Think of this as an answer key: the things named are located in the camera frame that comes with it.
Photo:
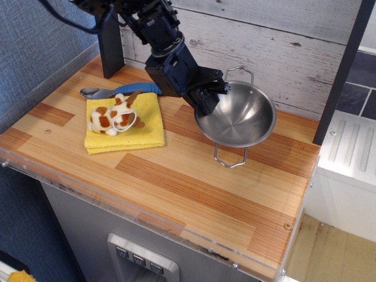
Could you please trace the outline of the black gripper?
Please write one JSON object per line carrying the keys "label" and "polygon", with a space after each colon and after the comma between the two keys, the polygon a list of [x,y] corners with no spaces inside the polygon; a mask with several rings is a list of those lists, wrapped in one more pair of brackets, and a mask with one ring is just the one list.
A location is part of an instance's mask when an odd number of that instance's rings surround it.
{"label": "black gripper", "polygon": [[199,66],[185,44],[163,56],[150,55],[145,69],[163,95],[182,97],[206,116],[216,108],[218,94],[229,91],[222,71]]}

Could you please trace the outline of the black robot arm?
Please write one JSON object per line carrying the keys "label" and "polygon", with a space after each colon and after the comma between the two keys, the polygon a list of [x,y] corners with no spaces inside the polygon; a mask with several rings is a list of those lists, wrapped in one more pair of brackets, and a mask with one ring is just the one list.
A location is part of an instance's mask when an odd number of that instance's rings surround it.
{"label": "black robot arm", "polygon": [[74,1],[96,16],[118,14],[151,47],[145,70],[165,96],[183,98],[193,108],[210,115],[227,92],[223,73],[199,66],[179,31],[177,11],[170,1]]}

